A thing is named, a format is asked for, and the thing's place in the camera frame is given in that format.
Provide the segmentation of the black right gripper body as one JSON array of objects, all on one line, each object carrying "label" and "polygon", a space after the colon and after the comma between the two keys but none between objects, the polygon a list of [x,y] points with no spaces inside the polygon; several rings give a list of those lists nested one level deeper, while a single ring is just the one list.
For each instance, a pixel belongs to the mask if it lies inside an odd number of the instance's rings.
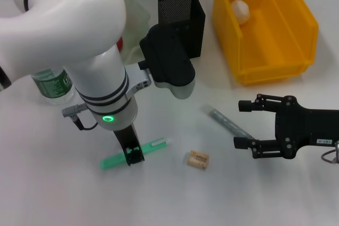
[{"label": "black right gripper body", "polygon": [[275,137],[285,159],[305,146],[334,147],[338,142],[338,110],[307,109],[294,96],[285,96],[275,117]]}]

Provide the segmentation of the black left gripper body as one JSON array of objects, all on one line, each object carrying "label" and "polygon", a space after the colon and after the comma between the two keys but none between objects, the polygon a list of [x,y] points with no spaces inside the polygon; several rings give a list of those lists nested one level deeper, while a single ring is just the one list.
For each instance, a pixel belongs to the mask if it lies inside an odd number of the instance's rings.
[{"label": "black left gripper body", "polygon": [[133,124],[122,130],[114,131],[114,134],[123,150],[134,150],[135,148],[140,147],[139,139]]}]

